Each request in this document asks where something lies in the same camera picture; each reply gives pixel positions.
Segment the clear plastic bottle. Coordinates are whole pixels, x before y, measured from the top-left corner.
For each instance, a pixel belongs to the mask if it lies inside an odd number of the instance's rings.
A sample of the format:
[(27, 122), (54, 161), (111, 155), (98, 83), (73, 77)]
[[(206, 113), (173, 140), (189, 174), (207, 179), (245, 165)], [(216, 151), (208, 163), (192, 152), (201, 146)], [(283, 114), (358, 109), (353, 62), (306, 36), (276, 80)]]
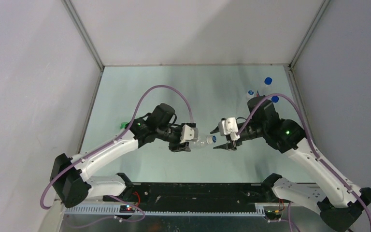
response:
[(189, 148), (191, 150), (200, 149), (206, 147), (208, 144), (209, 143), (207, 142), (207, 136), (199, 136), (196, 141), (192, 141), (189, 143)]

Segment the green plastic bottle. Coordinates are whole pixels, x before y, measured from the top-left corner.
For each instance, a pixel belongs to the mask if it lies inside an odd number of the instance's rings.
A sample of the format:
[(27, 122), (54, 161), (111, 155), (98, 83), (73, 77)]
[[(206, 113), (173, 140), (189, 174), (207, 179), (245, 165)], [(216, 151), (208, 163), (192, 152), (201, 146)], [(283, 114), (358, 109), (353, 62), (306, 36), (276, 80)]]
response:
[(120, 129), (124, 129), (127, 126), (128, 122), (122, 122), (120, 124)]

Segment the white bottle cap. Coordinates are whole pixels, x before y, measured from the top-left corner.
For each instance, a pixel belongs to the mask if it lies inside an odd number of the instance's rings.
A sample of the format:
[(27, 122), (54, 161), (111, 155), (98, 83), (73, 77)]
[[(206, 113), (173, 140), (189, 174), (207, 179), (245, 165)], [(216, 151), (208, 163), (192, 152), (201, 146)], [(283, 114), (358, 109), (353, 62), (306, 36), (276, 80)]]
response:
[(215, 135), (206, 136), (206, 143), (208, 145), (215, 144), (216, 143), (216, 136)]

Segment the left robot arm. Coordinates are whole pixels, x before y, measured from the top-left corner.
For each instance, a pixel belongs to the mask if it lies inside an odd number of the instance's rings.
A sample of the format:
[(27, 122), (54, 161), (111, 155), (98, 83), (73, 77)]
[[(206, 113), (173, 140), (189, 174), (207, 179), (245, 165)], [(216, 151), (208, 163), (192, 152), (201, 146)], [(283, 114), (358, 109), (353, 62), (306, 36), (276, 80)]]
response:
[(189, 152), (198, 129), (195, 123), (176, 124), (175, 110), (161, 103), (151, 113), (128, 123), (121, 133), (105, 144), (84, 154), (55, 158), (50, 183), (66, 208), (79, 205), (87, 198), (113, 195), (121, 201), (133, 196), (133, 187), (124, 174), (95, 176), (95, 173), (124, 154), (135, 151), (156, 139), (169, 144), (171, 152)]

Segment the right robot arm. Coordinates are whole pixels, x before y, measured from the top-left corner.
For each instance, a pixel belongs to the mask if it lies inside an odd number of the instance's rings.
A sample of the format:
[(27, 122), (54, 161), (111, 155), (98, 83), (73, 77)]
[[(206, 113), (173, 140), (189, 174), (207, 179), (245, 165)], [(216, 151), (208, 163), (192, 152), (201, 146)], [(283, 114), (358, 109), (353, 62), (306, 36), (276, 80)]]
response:
[(251, 98), (247, 103), (250, 115), (243, 123), (234, 117), (221, 119), (213, 130), (227, 140), (220, 148), (235, 151), (244, 141), (263, 138), (267, 145), (299, 164), (318, 185), (317, 189), (309, 188), (273, 173), (261, 183), (264, 200), (274, 202), (279, 198), (297, 203), (318, 214), (337, 232), (349, 230), (363, 212), (371, 222), (371, 188), (359, 187), (346, 178), (316, 148), (304, 121), (280, 118), (271, 99), (272, 95)]

